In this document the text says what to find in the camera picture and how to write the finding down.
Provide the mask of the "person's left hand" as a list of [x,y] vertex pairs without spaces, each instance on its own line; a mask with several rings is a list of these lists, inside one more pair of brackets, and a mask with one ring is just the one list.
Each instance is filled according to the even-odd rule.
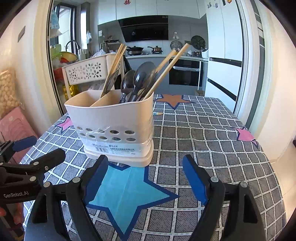
[[17,216],[15,205],[1,203],[1,216],[12,223],[15,223],[15,218]]

